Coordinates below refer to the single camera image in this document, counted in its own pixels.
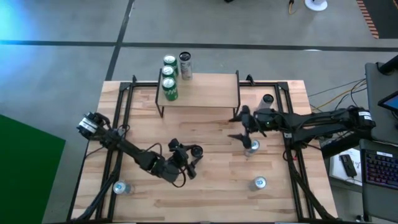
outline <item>wooden table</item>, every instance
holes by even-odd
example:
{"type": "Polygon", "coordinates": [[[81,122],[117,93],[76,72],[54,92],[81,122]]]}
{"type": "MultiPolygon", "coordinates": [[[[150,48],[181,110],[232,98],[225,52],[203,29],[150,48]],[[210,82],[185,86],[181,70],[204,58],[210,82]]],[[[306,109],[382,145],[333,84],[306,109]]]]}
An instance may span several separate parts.
{"type": "MultiPolygon", "coordinates": [[[[294,112],[311,113],[304,82],[287,82],[294,112]]],[[[98,112],[111,120],[119,83],[104,82],[99,100],[98,112]]],[[[254,110],[266,93],[275,94],[274,89],[269,87],[242,87],[241,103],[254,110]]],[[[134,90],[129,120],[131,130],[127,133],[127,139],[142,149],[160,142],[164,156],[169,157],[171,153],[167,144],[172,138],[177,138],[183,144],[201,145],[204,157],[197,165],[197,177],[187,180],[184,187],[177,189],[141,170],[131,157],[125,155],[120,178],[136,189],[132,195],[117,197],[114,222],[297,221],[287,163],[282,159],[284,143],[280,132],[269,132],[267,138],[259,133],[251,135],[260,141],[261,149],[247,160],[241,142],[227,137],[228,134],[243,132],[240,123],[227,122],[231,118],[230,109],[171,107],[162,119],[154,101],[154,87],[134,90]],[[259,175],[266,177],[267,187],[250,192],[249,181],[259,175]]],[[[99,143],[91,142],[88,153],[98,147],[99,143]]],[[[311,190],[328,212],[337,217],[321,152],[309,147],[303,150],[303,156],[311,190]]],[[[105,158],[104,149],[86,159],[72,218],[82,214],[98,193],[105,158]]],[[[176,184],[181,183],[182,177],[179,177],[176,184]]],[[[105,198],[104,216],[108,211],[109,195],[110,191],[105,198]]],[[[300,198],[307,217],[301,190],[300,198]]]]}

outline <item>wooden tabletop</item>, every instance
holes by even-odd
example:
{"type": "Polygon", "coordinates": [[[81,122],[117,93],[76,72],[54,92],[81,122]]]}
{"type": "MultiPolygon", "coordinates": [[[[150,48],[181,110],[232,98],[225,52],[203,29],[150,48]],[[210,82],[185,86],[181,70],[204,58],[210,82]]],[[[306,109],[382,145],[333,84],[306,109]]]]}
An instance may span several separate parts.
{"type": "MultiPolygon", "coordinates": [[[[294,112],[311,113],[304,82],[287,82],[294,112]]],[[[104,82],[99,100],[98,112],[110,120],[114,115],[119,83],[104,82]]],[[[258,133],[251,135],[260,141],[261,146],[258,153],[247,160],[241,142],[227,137],[228,134],[243,132],[240,123],[227,122],[231,118],[230,109],[171,107],[166,109],[162,119],[154,103],[155,91],[154,87],[134,90],[129,120],[131,130],[127,139],[142,149],[159,142],[163,145],[164,156],[169,157],[171,154],[167,144],[177,138],[183,144],[201,145],[204,157],[197,164],[196,178],[187,180],[186,185],[178,189],[141,170],[131,157],[124,155],[120,178],[135,186],[135,192],[117,196],[114,222],[297,221],[287,163],[282,159],[285,148],[280,132],[269,132],[267,138],[258,133]],[[249,181],[260,175],[267,179],[266,188],[250,192],[249,181]]],[[[241,103],[253,110],[266,93],[275,94],[270,87],[242,87],[241,103]]],[[[88,153],[98,147],[97,142],[91,142],[88,153]]],[[[303,156],[312,192],[336,217],[321,152],[307,148],[303,150],[303,156]]],[[[86,159],[72,217],[82,214],[98,193],[105,158],[106,149],[103,149],[86,159]]],[[[179,177],[176,184],[181,183],[182,177],[179,177]]],[[[108,211],[109,194],[110,191],[106,197],[104,216],[108,211]]],[[[301,191],[300,197],[304,214],[307,215],[301,191]]]]}
{"type": "Polygon", "coordinates": [[[236,74],[194,73],[192,80],[178,76],[178,98],[166,99],[159,90],[159,106],[238,107],[238,76],[236,74]]]}

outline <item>computer monitor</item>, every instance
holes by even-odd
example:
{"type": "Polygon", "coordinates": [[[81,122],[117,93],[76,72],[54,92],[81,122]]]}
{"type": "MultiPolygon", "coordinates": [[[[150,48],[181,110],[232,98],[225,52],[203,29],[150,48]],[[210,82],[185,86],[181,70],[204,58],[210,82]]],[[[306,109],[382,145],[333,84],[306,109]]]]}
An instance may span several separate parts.
{"type": "Polygon", "coordinates": [[[378,105],[398,113],[398,91],[380,100],[378,105]]]}

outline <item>concrete floor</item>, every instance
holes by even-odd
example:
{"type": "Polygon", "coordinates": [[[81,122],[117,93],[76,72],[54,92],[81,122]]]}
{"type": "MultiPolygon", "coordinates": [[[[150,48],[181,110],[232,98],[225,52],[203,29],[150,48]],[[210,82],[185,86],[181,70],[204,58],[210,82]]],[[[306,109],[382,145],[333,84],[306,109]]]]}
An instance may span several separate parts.
{"type": "MultiPolygon", "coordinates": [[[[398,40],[373,39],[355,0],[329,1],[328,9],[319,13],[296,1],[299,10],[293,16],[287,14],[287,2],[135,0],[124,42],[398,47],[398,40]]],[[[115,42],[127,3],[0,1],[0,40],[115,42]]],[[[309,95],[364,78],[366,62],[385,62],[397,54],[122,47],[112,80],[130,80],[133,74],[138,80],[155,80],[162,56],[182,50],[192,53],[194,72],[238,69],[242,78],[251,74],[256,80],[305,80],[309,95]]],[[[44,223],[67,217],[87,144],[75,126],[83,113],[96,109],[113,51],[114,47],[0,45],[0,114],[67,140],[44,223]]],[[[346,87],[311,97],[310,102],[320,105],[346,87]]],[[[365,91],[355,99],[367,107],[365,91]]],[[[350,104],[347,99],[342,106],[350,104]]],[[[362,211],[360,194],[335,187],[332,191],[339,217],[354,220],[362,211]]]]}

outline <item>can lid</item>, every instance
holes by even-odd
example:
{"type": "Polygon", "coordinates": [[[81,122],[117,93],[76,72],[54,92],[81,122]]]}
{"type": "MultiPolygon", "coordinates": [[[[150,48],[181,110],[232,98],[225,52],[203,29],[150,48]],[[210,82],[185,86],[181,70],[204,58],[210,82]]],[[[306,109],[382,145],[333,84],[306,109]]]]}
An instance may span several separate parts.
{"type": "Polygon", "coordinates": [[[166,55],[163,58],[163,61],[166,63],[173,63],[175,61],[175,57],[174,57],[174,55],[166,55]]]}
{"type": "Polygon", "coordinates": [[[163,86],[166,88],[171,88],[174,86],[174,79],[172,78],[165,78],[163,79],[163,86]]]}
{"type": "Polygon", "coordinates": [[[191,54],[188,52],[180,53],[180,60],[186,62],[187,60],[191,59],[191,54]]]}
{"type": "Polygon", "coordinates": [[[258,148],[260,148],[260,143],[259,143],[259,141],[253,140],[253,141],[251,142],[251,149],[258,149],[258,148]]]}
{"type": "Polygon", "coordinates": [[[274,97],[271,96],[270,94],[265,94],[265,95],[262,97],[262,100],[263,100],[264,102],[266,102],[266,103],[272,103],[272,102],[274,102],[274,97]]]}
{"type": "Polygon", "coordinates": [[[267,181],[266,181],[265,177],[256,177],[254,179],[254,182],[256,184],[256,187],[258,187],[259,189],[263,189],[267,185],[267,181]]]}
{"type": "Polygon", "coordinates": [[[113,185],[113,191],[117,194],[121,194],[126,189],[126,184],[123,181],[117,181],[113,185]]]}
{"type": "Polygon", "coordinates": [[[162,73],[165,75],[171,75],[174,72],[174,68],[170,65],[163,66],[162,73]]]}

